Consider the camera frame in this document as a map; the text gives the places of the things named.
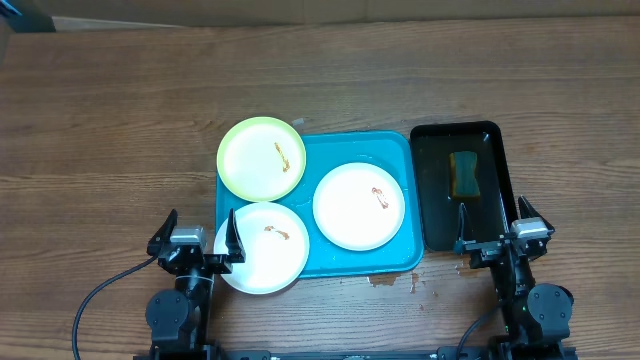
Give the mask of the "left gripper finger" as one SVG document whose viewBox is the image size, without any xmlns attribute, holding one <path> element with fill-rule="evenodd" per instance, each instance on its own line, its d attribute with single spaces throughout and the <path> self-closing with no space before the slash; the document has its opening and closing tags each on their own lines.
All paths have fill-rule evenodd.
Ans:
<svg viewBox="0 0 640 360">
<path fill-rule="evenodd" d="M 147 243 L 146 253 L 149 256 L 158 256 L 164 245 L 170 242 L 171 234 L 178 222 L 178 212 L 172 209 L 163 225 L 156 231 Z"/>
<path fill-rule="evenodd" d="M 229 263 L 245 262 L 246 253 L 239 235 L 236 214 L 233 208 L 230 209 L 227 218 L 225 245 L 228 249 L 227 259 Z"/>
</svg>

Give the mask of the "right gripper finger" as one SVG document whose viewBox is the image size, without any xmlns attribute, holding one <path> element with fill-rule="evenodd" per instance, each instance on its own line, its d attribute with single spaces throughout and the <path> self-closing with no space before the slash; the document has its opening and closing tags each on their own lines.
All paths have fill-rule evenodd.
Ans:
<svg viewBox="0 0 640 360">
<path fill-rule="evenodd" d="M 554 226 L 534 208 L 524 195 L 518 197 L 518 209 L 521 220 L 537 219 L 544 224 L 548 233 L 554 232 Z"/>
<path fill-rule="evenodd" d="M 470 221 L 470 217 L 464 203 L 459 205 L 458 212 L 458 242 L 469 242 L 474 240 L 473 227 Z"/>
</svg>

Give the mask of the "white plate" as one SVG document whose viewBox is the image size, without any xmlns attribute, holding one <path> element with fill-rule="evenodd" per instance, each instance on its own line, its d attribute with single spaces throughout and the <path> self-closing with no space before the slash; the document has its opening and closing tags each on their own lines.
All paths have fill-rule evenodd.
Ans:
<svg viewBox="0 0 640 360">
<path fill-rule="evenodd" d="M 306 226 L 289 208 L 260 202 L 234 211 L 245 261 L 222 278 L 248 294 L 274 293 L 301 274 L 310 253 Z"/>
<path fill-rule="evenodd" d="M 312 201 L 317 227 L 333 244 L 369 251 L 399 231 L 406 203 L 398 182 L 382 168 L 362 162 L 340 165 L 318 183 Z"/>
</svg>

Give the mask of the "yellow green sponge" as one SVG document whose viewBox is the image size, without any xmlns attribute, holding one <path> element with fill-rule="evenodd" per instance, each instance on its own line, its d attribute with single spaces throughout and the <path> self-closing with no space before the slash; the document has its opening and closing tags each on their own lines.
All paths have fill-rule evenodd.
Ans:
<svg viewBox="0 0 640 360">
<path fill-rule="evenodd" d="M 478 198 L 481 195 L 476 178 L 478 156 L 475 152 L 460 151 L 449 155 L 450 196 Z"/>
</svg>

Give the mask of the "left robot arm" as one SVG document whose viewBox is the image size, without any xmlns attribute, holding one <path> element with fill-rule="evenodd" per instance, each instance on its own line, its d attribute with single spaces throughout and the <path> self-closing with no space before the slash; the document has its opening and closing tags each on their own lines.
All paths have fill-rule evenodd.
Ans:
<svg viewBox="0 0 640 360">
<path fill-rule="evenodd" d="M 230 274 L 235 264 L 243 263 L 246 253 L 230 211 L 222 254 L 207 253 L 204 229 L 179 228 L 178 213 L 173 210 L 151 237 L 147 254 L 167 273 L 175 277 L 172 289 L 157 292 L 146 307 L 151 329 L 150 359 L 226 359 L 222 347 L 208 340 L 214 277 Z"/>
</svg>

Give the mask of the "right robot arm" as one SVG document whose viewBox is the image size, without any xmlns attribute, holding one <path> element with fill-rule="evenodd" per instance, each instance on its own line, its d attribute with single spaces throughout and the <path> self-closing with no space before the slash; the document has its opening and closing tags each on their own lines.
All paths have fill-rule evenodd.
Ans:
<svg viewBox="0 0 640 360">
<path fill-rule="evenodd" d="M 570 336 L 574 297 L 559 285 L 538 284 L 530 262 L 547 253 L 555 228 L 526 197 L 518 198 L 520 217 L 494 241 L 475 239 L 470 217 L 459 206 L 458 238 L 454 251 L 470 256 L 472 269 L 491 271 L 498 303 L 476 320 L 455 348 L 456 359 L 575 359 L 576 350 L 562 341 Z M 470 335 L 500 313 L 506 334 L 491 338 L 484 348 L 465 346 Z"/>
</svg>

